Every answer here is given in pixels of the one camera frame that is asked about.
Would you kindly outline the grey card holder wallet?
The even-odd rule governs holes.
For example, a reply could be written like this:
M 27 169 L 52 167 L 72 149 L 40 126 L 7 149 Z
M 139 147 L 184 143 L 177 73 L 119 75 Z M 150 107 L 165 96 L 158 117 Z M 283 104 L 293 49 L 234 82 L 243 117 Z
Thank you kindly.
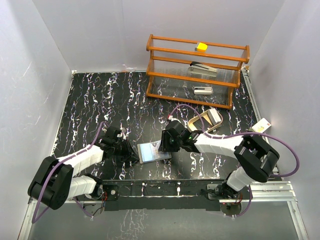
M 160 144 L 161 140 L 138 144 L 137 150 L 140 164 L 171 159 L 172 155 L 170 152 L 159 150 Z

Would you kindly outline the white VIP card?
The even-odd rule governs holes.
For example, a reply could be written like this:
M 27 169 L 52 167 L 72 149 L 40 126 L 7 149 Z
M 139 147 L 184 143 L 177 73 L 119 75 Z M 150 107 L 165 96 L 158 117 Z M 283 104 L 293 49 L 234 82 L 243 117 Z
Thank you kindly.
M 159 160 L 162 158 L 162 152 L 159 151 L 161 141 L 153 141 L 150 143 L 150 150 L 151 150 L 151 155 L 152 155 L 152 160 Z

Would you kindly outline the oval wooden tray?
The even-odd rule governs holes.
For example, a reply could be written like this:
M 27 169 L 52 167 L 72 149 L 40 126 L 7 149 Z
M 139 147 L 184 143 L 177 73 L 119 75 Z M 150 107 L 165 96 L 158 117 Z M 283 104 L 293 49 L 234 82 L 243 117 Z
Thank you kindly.
M 221 122 L 217 125 L 213 125 L 211 120 L 208 117 L 208 110 L 204 111 L 203 113 L 200 114 L 199 116 L 195 116 L 194 118 L 192 118 L 191 120 L 188 121 L 188 125 L 187 128 L 190 131 L 201 131 L 201 130 L 205 130 L 207 133 L 213 133 L 218 127 L 220 127 L 220 125 L 223 122 L 223 117 L 222 115 L 219 113 L 220 117 L 221 117 Z

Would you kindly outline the stack of cards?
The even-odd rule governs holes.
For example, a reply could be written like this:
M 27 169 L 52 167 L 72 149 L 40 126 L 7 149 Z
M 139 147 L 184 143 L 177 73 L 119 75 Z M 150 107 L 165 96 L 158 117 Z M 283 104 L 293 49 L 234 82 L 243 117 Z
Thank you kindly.
M 207 115 L 213 126 L 218 125 L 222 121 L 222 118 L 220 117 L 218 111 L 215 108 L 210 108 L 208 110 Z

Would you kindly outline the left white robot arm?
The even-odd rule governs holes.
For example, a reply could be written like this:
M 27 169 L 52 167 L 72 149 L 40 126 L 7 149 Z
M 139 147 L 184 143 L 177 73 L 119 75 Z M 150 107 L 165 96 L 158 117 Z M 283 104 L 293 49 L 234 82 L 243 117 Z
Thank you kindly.
M 59 209 L 66 200 L 81 195 L 97 200 L 103 195 L 102 181 L 91 174 L 78 174 L 107 157 L 125 164 L 139 160 L 122 130 L 110 126 L 103 136 L 95 136 L 91 144 L 75 153 L 60 158 L 46 157 L 27 194 L 52 210 Z

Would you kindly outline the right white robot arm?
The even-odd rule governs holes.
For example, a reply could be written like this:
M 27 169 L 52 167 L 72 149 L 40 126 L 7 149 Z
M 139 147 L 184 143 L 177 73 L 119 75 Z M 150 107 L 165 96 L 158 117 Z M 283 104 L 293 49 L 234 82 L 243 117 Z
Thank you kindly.
M 244 187 L 253 182 L 266 183 L 280 155 L 255 132 L 226 137 L 201 130 L 190 131 L 178 120 L 170 121 L 161 133 L 159 151 L 174 153 L 180 149 L 192 153 L 214 153 L 236 159 L 240 167 L 213 189 L 204 192 L 209 196 L 236 198 Z

